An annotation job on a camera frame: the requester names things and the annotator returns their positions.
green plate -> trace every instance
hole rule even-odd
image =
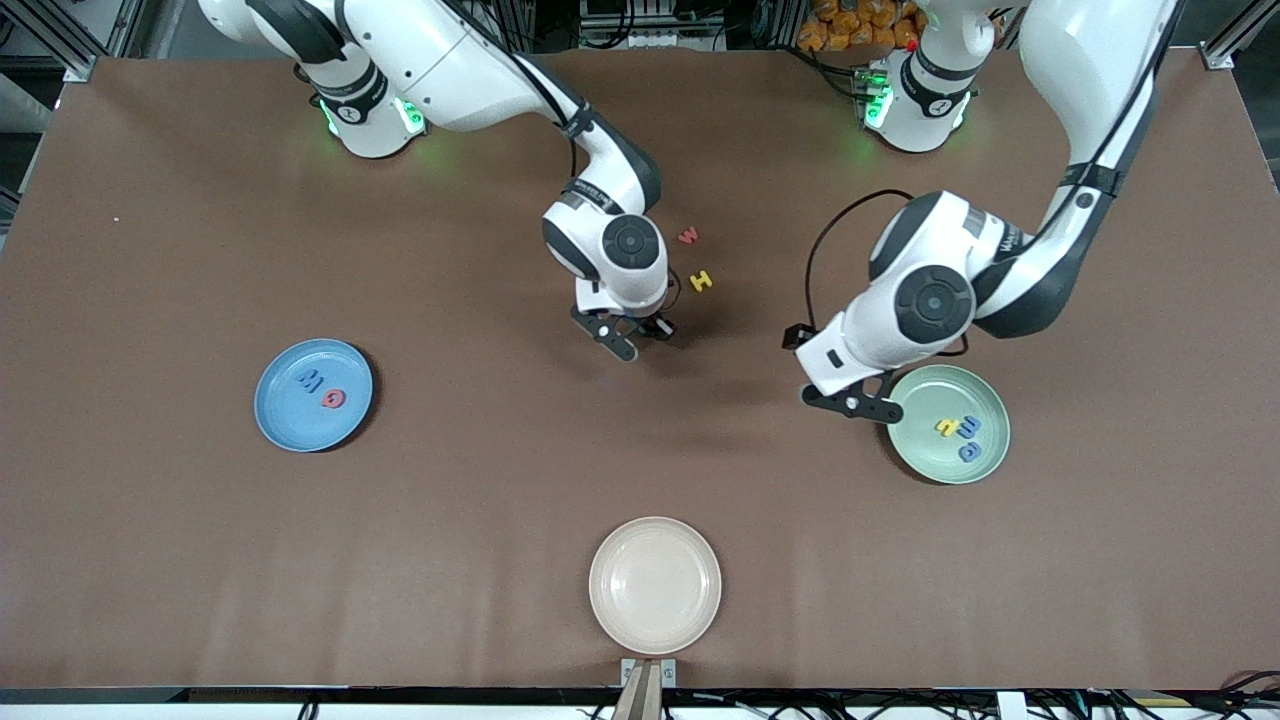
[[[1009,413],[996,391],[978,375],[954,365],[925,365],[901,377],[888,393],[902,406],[902,421],[888,427],[888,439],[902,460],[931,480],[947,484],[978,482],[1000,466],[1009,452]],[[943,437],[940,420],[977,418],[973,438],[959,430]],[[970,442],[980,454],[965,462]]]

white plate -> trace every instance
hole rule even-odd
[[[613,530],[595,551],[590,583],[600,626],[641,655],[691,646],[719,609],[716,552],[671,518],[640,518]]]

black cable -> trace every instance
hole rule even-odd
[[[742,27],[742,26],[745,26],[745,24],[748,24],[748,23],[750,23],[750,22],[751,22],[751,17],[750,17],[750,15],[748,15],[746,18],[744,18],[744,19],[741,19],[741,20],[737,20],[736,23],[733,23],[733,24],[731,24],[731,26],[730,26],[730,24],[724,24],[724,23],[721,23],[721,28],[719,28],[719,31],[717,31],[717,32],[716,32],[716,37],[713,37],[713,38],[712,38],[712,50],[713,50],[713,51],[716,50],[716,42],[717,42],[717,41],[719,40],[719,37],[721,37],[722,35],[724,35],[726,32],[728,32],[728,31],[731,31],[731,29],[737,29],[737,28],[740,28],[740,27]],[[728,36],[727,36],[727,35],[724,35],[724,50],[728,50]]]
[[[630,24],[627,20],[628,15],[630,15]],[[603,45],[596,45],[589,40],[582,40],[582,38],[579,38],[579,42],[581,42],[588,47],[593,47],[595,50],[611,50],[613,47],[617,47],[618,45],[622,45],[622,42],[627,38],[627,36],[631,35],[631,31],[635,28],[635,26],[636,26],[636,4],[635,0],[627,0],[626,8],[618,12],[618,29],[613,31],[613,37],[611,37]]]
[[[511,36],[516,36],[516,37],[518,37],[518,38],[529,42],[530,45],[534,44],[534,38],[532,37],[529,37],[527,35],[521,35],[521,33],[518,33],[516,31],[508,31],[507,29],[507,23],[502,22],[498,18],[498,15],[495,15],[493,13],[493,9],[489,5],[486,5],[484,3],[479,3],[479,5],[484,9],[484,14],[489,15],[489,19],[493,20],[493,24],[498,26],[498,32],[502,33],[502,41],[507,44],[507,47],[512,47],[515,45],[515,42],[511,41]]]
[[[1266,670],[1263,673],[1254,673],[1247,678],[1242,678],[1231,683],[1230,685],[1226,685],[1219,692],[1224,693],[1236,692],[1244,689],[1248,685],[1252,685],[1253,683],[1257,683],[1258,680],[1266,680],[1267,678],[1280,678],[1280,670]]]
[[[1160,715],[1156,715],[1155,712],[1152,712],[1151,710],[1148,710],[1148,708],[1147,708],[1147,707],[1146,707],[1144,705],[1139,703],[1139,702],[1138,702],[1137,700],[1134,700],[1133,697],[1130,697],[1130,696],[1129,696],[1129,693],[1126,693],[1126,692],[1124,692],[1124,691],[1112,691],[1112,692],[1114,692],[1114,693],[1115,693],[1115,694],[1116,694],[1116,696],[1117,696],[1117,697],[1119,697],[1119,698],[1120,698],[1120,700],[1121,700],[1123,702],[1126,702],[1126,703],[1129,703],[1129,705],[1132,705],[1132,706],[1137,707],[1137,708],[1138,708],[1138,712],[1142,712],[1143,715],[1146,715],[1146,716],[1147,716],[1147,717],[1149,717],[1151,720],[1165,720],[1164,717],[1161,717]]]
[[[778,716],[787,710],[795,710],[800,715],[804,715],[806,720],[818,720],[817,717],[810,715],[808,710],[800,707],[799,705],[783,705],[782,707],[774,710],[773,715],[769,715],[769,720],[778,720]]]
[[[298,720],[316,720],[316,717],[320,717],[320,701],[312,694],[298,710]]]
[[[1057,702],[1062,703],[1062,707],[1065,707],[1066,711],[1071,714],[1071,717],[1075,717],[1076,720],[1091,720],[1076,706],[1075,698],[1073,698],[1071,696],[1066,694],[1065,692],[1064,693],[1056,693],[1053,691],[1044,691],[1044,696],[1048,697],[1050,700],[1056,700]]]
[[[818,233],[818,238],[813,241],[813,247],[809,250],[809,260],[804,265],[804,306],[805,310],[808,310],[809,313],[809,327],[817,327],[813,318],[813,295],[809,291],[809,284],[810,281],[813,279],[813,259],[818,254],[818,247],[822,245],[822,241],[827,237],[827,233],[831,232],[831,228],[836,227],[836,223],[838,223],[845,215],[851,213],[855,208],[858,208],[863,202],[867,202],[869,200],[876,200],[877,197],[882,197],[884,195],[896,195],[899,197],[905,197],[908,202],[915,200],[914,195],[901,190],[896,188],[877,190],[870,195],[864,195],[859,197],[858,200],[849,204],[844,210],[836,213],[836,217],[832,218],[829,223],[827,223],[827,227],[822,228],[822,232]]]
[[[786,50],[794,58],[799,59],[801,63],[809,65],[810,68],[813,68],[815,70],[831,73],[833,76],[842,76],[842,77],[852,77],[854,76],[854,70],[851,70],[849,68],[837,68],[836,65],[828,65],[828,64],[823,63],[822,60],[818,59],[818,54],[814,53],[813,50],[810,50],[808,55],[805,55],[801,50],[799,50],[796,47],[791,47],[791,46],[777,46],[776,45],[776,46],[772,46],[772,47],[764,47],[763,50]]]

orange object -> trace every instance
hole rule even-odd
[[[829,22],[840,12],[840,0],[813,0],[813,14],[822,22]]]
[[[858,20],[858,13],[851,10],[841,10],[836,13],[836,17],[831,19],[831,33],[832,35],[852,35],[858,26],[861,23]]]
[[[897,19],[897,3],[893,0],[858,0],[858,19],[878,28],[892,27]]]
[[[867,45],[868,42],[872,41],[873,29],[876,28],[872,27],[872,23],[863,23],[858,26],[858,29],[854,31],[854,35],[849,37],[849,42],[852,45]]]
[[[908,47],[919,40],[920,36],[915,35],[915,23],[911,20],[897,20],[893,23],[893,45]]]
[[[330,391],[326,391],[324,393],[324,397],[320,398],[320,406],[321,407],[328,407],[330,410],[342,407],[343,402],[347,402],[347,393],[342,392],[338,388],[333,388]]]
[[[796,37],[796,47],[817,53],[827,44],[827,23],[809,20],[800,26],[800,35]]]

blue plate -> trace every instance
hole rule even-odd
[[[262,373],[253,416],[266,439],[293,452],[316,452],[355,432],[374,400],[374,373],[340,340],[308,340],[285,350]]]

